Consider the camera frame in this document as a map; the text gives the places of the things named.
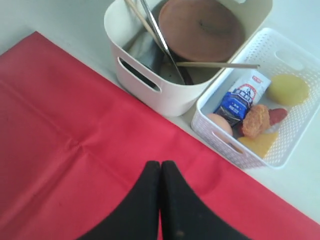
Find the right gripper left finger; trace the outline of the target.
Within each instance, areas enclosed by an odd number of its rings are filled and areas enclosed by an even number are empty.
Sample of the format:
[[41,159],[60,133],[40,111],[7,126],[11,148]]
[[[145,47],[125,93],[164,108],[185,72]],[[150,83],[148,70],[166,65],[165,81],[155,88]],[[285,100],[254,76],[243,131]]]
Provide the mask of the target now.
[[160,163],[146,162],[120,204],[80,240],[156,240],[159,227]]

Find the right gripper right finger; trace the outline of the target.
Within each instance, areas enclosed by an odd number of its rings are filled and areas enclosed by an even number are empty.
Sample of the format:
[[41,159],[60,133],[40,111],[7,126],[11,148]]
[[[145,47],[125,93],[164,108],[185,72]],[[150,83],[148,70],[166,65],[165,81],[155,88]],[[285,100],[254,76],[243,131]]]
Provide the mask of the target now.
[[247,240],[196,195],[176,163],[161,164],[159,208],[164,240]]

